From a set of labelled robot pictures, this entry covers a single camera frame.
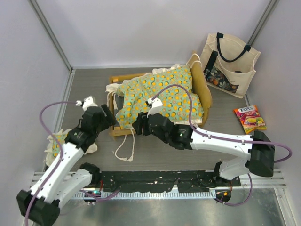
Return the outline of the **wooden pet bed frame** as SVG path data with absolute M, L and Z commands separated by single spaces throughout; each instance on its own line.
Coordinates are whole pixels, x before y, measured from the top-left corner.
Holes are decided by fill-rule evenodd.
M 203 127 L 207 121 L 209 109 L 212 105 L 212 96 L 209 87 L 207 86 L 204 73 L 202 72 L 201 62 L 199 60 L 199 56 L 196 52 L 193 52 L 191 58 L 188 60 L 187 64 L 190 67 L 192 73 L 192 91 L 197 94 L 200 98 L 202 107 L 204 109 L 203 122 L 201 124 L 197 124 L 199 127 Z M 132 78 L 142 76 L 143 73 L 138 74 L 129 74 L 129 75 L 121 75 L 121 76 L 112 76 L 110 78 L 110 84 L 118 83 L 121 84 L 125 80 L 130 80 Z M 112 112 L 118 112 L 114 107 L 121 107 L 123 103 L 122 97 L 113 97 L 107 95 L 107 105 Z M 110 134 L 113 137 L 117 136 L 126 136 L 131 134 L 129 129 L 121 129 L 120 125 L 117 124 L 111 128 Z

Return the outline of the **small lemon print pillow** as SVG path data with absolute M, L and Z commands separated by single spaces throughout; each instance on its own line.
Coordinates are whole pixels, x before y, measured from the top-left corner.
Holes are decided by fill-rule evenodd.
M 56 139 L 58 140 L 58 142 L 60 144 L 64 144 L 64 141 L 65 141 L 69 131 L 71 131 L 71 129 L 67 129 L 67 130 L 61 129 L 59 132 L 53 133 L 53 136 L 56 137 Z M 55 158 L 58 156 L 58 154 L 60 153 L 60 147 L 59 147 L 58 142 L 55 141 L 51 135 L 48 136 L 47 140 L 49 141 L 49 144 L 47 145 L 47 149 L 45 150 L 45 152 L 47 153 L 45 163 L 49 167 L 52 164 L 52 162 L 55 160 Z M 94 153 L 97 151 L 97 149 L 98 149 L 98 147 L 97 147 L 96 143 L 93 143 L 87 149 L 86 154 Z

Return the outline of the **lemon print pet mattress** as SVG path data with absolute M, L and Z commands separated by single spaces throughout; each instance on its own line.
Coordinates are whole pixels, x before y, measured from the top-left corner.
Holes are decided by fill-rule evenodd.
M 138 113 L 149 111 L 146 104 L 149 98 L 160 99 L 163 103 L 160 114 L 175 124 L 203 122 L 204 109 L 200 98 L 192 91 L 192 73 L 188 65 L 154 69 L 121 84 L 109 84 L 106 92 L 109 96 L 123 98 L 122 106 L 114 107 L 118 111 L 116 120 L 121 129 L 129 129 L 131 133 Z

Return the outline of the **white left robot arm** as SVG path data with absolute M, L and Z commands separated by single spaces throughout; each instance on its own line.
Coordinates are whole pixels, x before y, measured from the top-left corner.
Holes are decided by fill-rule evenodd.
M 60 153 L 50 167 L 29 191 L 21 190 L 16 197 L 25 225 L 29 221 L 41 226 L 53 225 L 74 194 L 86 186 L 94 188 L 99 185 L 100 169 L 89 163 L 70 179 L 65 180 L 65 177 L 96 141 L 99 133 L 115 123 L 116 119 L 107 105 L 84 107 L 77 126 L 68 132 L 64 144 L 59 144 Z

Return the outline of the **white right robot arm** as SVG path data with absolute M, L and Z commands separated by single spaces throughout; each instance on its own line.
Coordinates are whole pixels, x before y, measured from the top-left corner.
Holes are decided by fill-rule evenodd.
M 216 163 L 212 179 L 218 186 L 247 173 L 267 178 L 274 174 L 275 147 L 263 132 L 257 131 L 252 136 L 210 132 L 174 124 L 159 113 L 139 113 L 132 126 L 137 135 L 154 135 L 178 150 L 210 150 L 235 156 L 230 161 Z

